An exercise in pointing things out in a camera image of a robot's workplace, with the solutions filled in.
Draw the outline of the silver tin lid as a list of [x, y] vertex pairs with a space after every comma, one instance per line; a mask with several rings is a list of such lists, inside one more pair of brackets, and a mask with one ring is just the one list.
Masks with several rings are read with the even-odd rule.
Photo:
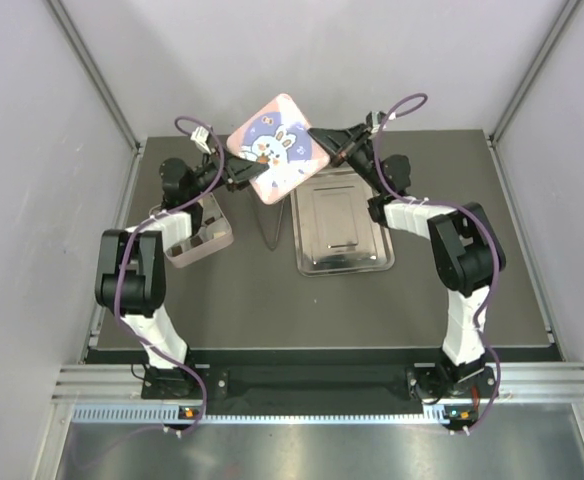
[[292, 97], [281, 93], [228, 137], [232, 154], [268, 167], [250, 180], [264, 204], [279, 202], [329, 164], [329, 154], [309, 135], [310, 128]]

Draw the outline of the pink chocolate tin box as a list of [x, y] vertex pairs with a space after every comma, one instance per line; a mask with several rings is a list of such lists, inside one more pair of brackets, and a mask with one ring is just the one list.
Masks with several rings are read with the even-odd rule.
[[[222, 212], [216, 197], [212, 193], [204, 196], [203, 199], [199, 200], [195, 205], [186, 208], [184, 213], [189, 215], [191, 221], [191, 235], [187, 239], [183, 239], [174, 244], [166, 251], [167, 258], [174, 267], [184, 268], [230, 246], [233, 243], [234, 237], [232, 228], [228, 219]], [[207, 225], [205, 220], [212, 216], [216, 217], [217, 220], [214, 223]], [[218, 238], [214, 238], [214, 232], [219, 230], [223, 230], [225, 234]], [[191, 239], [193, 237], [200, 237], [203, 240], [203, 244], [193, 247], [191, 245]], [[183, 252], [181, 254], [174, 255], [172, 253], [172, 248], [175, 245], [180, 245], [182, 247]]]

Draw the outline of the steel tongs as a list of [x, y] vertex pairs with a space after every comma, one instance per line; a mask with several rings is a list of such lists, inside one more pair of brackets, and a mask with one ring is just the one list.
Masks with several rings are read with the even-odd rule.
[[257, 226], [265, 246], [270, 251], [275, 251], [279, 244], [287, 199], [284, 198], [273, 205], [267, 205], [255, 193], [252, 193], [251, 201]]

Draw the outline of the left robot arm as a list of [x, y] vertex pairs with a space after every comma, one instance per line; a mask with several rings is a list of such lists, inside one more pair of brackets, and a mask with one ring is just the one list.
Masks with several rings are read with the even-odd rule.
[[188, 345], [176, 333], [165, 307], [165, 261], [184, 254], [189, 241], [202, 231], [205, 196], [219, 187], [242, 190], [268, 169], [265, 162], [230, 153], [205, 154], [195, 168], [169, 158], [159, 168], [158, 210], [137, 226], [102, 234], [95, 298], [146, 351], [143, 381], [152, 397], [185, 398], [199, 382]]

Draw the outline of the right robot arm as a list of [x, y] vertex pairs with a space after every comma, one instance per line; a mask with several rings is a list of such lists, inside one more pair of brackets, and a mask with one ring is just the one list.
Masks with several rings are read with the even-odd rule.
[[505, 265], [503, 249], [482, 206], [436, 205], [409, 195], [408, 157], [393, 154], [379, 159], [369, 126], [312, 127], [309, 135], [328, 153], [331, 165], [347, 164], [373, 189], [367, 204], [375, 223], [430, 243], [437, 275], [448, 295], [447, 330], [440, 360], [433, 371], [415, 376], [413, 391], [425, 403], [464, 394], [485, 368], [487, 301]]

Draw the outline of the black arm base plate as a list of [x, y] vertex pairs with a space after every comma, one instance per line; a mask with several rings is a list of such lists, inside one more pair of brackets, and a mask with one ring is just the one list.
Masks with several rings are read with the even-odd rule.
[[433, 364], [419, 365], [214, 365], [198, 367], [211, 400], [238, 398], [249, 392], [343, 392], [380, 388], [400, 399], [468, 398], [473, 392], [488, 398], [496, 386], [493, 370], [454, 384]]

